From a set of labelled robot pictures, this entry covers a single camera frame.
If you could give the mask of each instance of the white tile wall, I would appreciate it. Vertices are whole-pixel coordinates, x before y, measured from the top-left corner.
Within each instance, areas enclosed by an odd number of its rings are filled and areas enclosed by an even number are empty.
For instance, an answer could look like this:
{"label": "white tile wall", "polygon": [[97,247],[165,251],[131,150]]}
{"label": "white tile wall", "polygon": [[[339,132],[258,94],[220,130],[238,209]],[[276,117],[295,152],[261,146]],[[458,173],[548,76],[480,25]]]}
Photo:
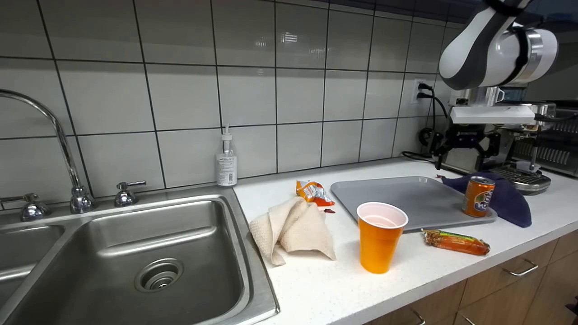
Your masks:
{"label": "white tile wall", "polygon": [[138,61],[129,0],[39,0],[55,58]]}
{"label": "white tile wall", "polygon": [[153,130],[140,65],[86,61],[57,65],[75,132]]}
{"label": "white tile wall", "polygon": [[277,171],[319,166],[321,123],[277,126]]}
{"label": "white tile wall", "polygon": [[328,68],[366,68],[371,18],[351,12],[328,12]]}
{"label": "white tile wall", "polygon": [[218,128],[160,132],[158,144],[165,186],[214,182],[216,153],[220,152]]}
{"label": "white tile wall", "polygon": [[[0,88],[30,94],[55,112],[70,141],[79,139],[73,155],[97,197],[111,195],[118,180],[212,182],[223,123],[232,124],[239,177],[411,150],[431,106],[415,99],[417,81],[435,81],[442,101],[454,96],[435,77],[435,56],[460,25],[342,3],[5,0]],[[52,135],[28,108],[0,105],[1,157],[12,137],[34,150],[39,139],[26,137]],[[34,173],[23,168],[39,164],[17,166],[30,152],[14,157],[0,164],[1,193],[34,188],[25,177]],[[39,179],[41,195],[68,198],[64,175]]]}
{"label": "white tile wall", "polygon": [[272,68],[218,68],[218,85],[225,124],[274,123]]}
{"label": "white tile wall", "polygon": [[146,61],[214,63],[209,0],[135,0]]}
{"label": "white tile wall", "polygon": [[324,67],[326,11],[276,5],[276,65]]}
{"label": "white tile wall", "polygon": [[158,130],[220,126],[212,67],[147,65]]}
{"label": "white tile wall", "polygon": [[324,119],[361,119],[366,72],[326,70]]}
{"label": "white tile wall", "polygon": [[258,0],[212,0],[216,63],[274,65],[274,5]]}
{"label": "white tile wall", "polygon": [[323,70],[276,70],[276,106],[279,123],[323,119]]}

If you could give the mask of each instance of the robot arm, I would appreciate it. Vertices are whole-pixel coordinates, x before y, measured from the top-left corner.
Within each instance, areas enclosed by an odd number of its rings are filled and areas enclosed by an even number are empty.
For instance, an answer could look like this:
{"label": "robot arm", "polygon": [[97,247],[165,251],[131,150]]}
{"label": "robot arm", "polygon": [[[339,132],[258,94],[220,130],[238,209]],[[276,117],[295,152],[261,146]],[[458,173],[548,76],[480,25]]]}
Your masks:
{"label": "robot arm", "polygon": [[444,49],[438,74],[451,88],[525,85],[543,76],[557,52],[556,36],[512,25],[528,0],[483,0],[469,25]]}

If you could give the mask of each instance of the kitchen counter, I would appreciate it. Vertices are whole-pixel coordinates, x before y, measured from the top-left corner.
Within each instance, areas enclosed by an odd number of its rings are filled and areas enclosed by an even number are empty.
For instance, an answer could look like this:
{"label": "kitchen counter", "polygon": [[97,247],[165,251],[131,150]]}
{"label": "kitchen counter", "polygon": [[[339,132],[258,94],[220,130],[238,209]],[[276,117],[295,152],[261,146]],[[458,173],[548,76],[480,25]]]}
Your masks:
{"label": "kitchen counter", "polygon": [[[270,206],[294,195],[295,179],[315,179],[326,189],[337,180],[384,179],[384,177],[454,177],[436,171],[427,162],[389,161],[370,166],[350,166],[315,173],[290,173],[252,179],[234,188],[245,218],[250,222]],[[530,227],[516,227],[501,218],[492,224],[451,227],[451,231],[483,238],[491,251],[487,256],[469,256],[427,247],[418,233],[402,235],[391,269],[384,274],[366,272],[357,260],[357,226],[335,204],[326,215],[333,238],[335,260],[314,253],[283,254],[285,265],[267,265],[279,314],[265,323],[366,323],[431,292],[449,287],[516,254],[578,229],[578,182],[548,175],[550,188],[525,197],[532,211]]]}

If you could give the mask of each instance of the stainless steel sink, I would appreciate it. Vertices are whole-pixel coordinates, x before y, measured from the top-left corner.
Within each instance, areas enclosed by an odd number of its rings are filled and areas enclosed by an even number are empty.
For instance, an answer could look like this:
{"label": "stainless steel sink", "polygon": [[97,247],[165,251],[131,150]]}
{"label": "stainless steel sink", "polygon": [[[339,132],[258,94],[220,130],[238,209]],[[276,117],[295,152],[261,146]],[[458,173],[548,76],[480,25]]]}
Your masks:
{"label": "stainless steel sink", "polygon": [[229,189],[44,224],[72,229],[16,289],[0,321],[254,323],[277,310]]}
{"label": "stainless steel sink", "polygon": [[62,233],[61,227],[37,226],[0,233],[0,307]]}

